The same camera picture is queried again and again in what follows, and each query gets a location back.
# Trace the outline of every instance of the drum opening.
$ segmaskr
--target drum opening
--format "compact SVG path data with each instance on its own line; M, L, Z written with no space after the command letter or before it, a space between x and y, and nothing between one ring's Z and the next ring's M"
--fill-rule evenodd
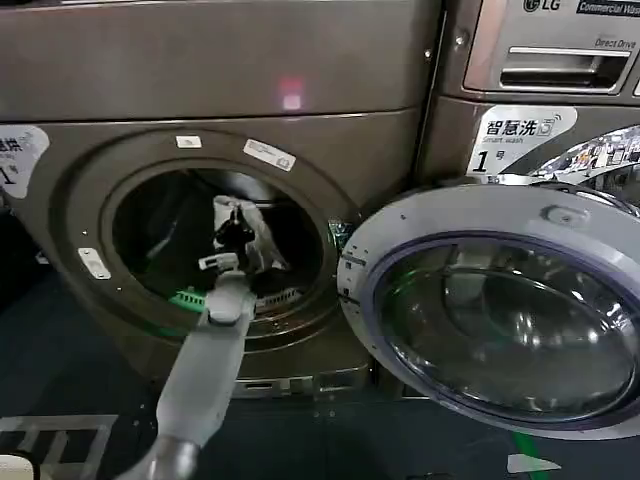
M252 278L257 314L290 307L309 292L322 265L318 229L305 210L263 180L218 169L185 169L155 176L119 205L114 246L131 274L146 289L191 310L202 311L215 284L215 268L198 260L216 253L214 198L249 201L271 230L285 265Z

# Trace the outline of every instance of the door glass window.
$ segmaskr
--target door glass window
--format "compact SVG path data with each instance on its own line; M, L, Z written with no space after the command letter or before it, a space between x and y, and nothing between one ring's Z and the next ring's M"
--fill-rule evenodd
M635 374L635 306L538 247L465 239L421 250L374 292L383 333L415 372L505 416L583 418Z

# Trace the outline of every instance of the smart wash label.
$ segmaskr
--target smart wash label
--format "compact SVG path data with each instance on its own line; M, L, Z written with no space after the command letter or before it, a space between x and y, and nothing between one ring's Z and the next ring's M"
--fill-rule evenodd
M34 125L0 125L0 185L14 198L25 198L31 174L49 148L49 137Z

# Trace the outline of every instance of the lg logo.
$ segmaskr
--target lg logo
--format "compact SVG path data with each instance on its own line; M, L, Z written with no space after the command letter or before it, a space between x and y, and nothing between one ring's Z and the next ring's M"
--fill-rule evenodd
M560 8L560 0L524 0L523 7L525 12L535 12L542 6L542 10L558 10Z

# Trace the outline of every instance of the label with chinese text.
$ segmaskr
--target label with chinese text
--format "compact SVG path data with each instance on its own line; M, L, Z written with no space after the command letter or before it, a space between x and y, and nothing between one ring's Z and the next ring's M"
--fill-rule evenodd
M49 148L49 137L33 125L0 125L0 185L14 198L25 198L31 173Z
M468 175L495 175L534 148L571 129L573 107L497 105L482 116Z

